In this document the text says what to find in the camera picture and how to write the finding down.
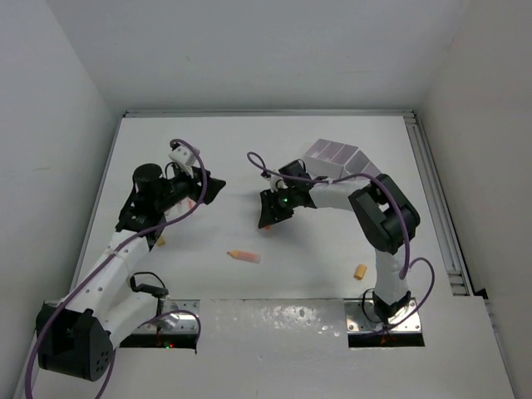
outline table top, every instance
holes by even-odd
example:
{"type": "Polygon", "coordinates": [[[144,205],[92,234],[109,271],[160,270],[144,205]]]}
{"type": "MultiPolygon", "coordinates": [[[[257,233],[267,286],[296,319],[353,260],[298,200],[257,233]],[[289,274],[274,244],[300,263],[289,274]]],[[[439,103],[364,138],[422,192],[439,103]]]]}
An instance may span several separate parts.
{"type": "MultiPolygon", "coordinates": [[[[174,138],[200,149],[212,176],[228,184],[213,204],[166,229],[166,245],[154,248],[137,270],[158,273],[172,298],[201,300],[199,352],[121,349],[107,397],[512,397],[482,301],[451,294],[400,116],[124,119],[81,277],[111,237],[135,167],[167,163],[174,138]],[[347,348],[342,302],[326,298],[359,297],[375,283],[374,250],[354,214],[296,209],[290,220],[257,229],[259,191],[268,185],[246,152],[278,168],[302,157],[318,138],[359,146],[419,211],[412,255],[427,257],[436,269],[436,286],[421,310],[426,347],[347,348]],[[227,255],[233,249],[260,254],[261,263],[234,260],[227,255]],[[353,278],[359,264],[368,266],[362,281],[353,278]],[[303,309],[304,322],[293,309],[297,315],[303,309]]],[[[429,282],[422,266],[408,275],[418,298],[429,282]]],[[[71,390],[84,398],[98,387],[40,371],[36,394],[58,397],[71,390]]]]}

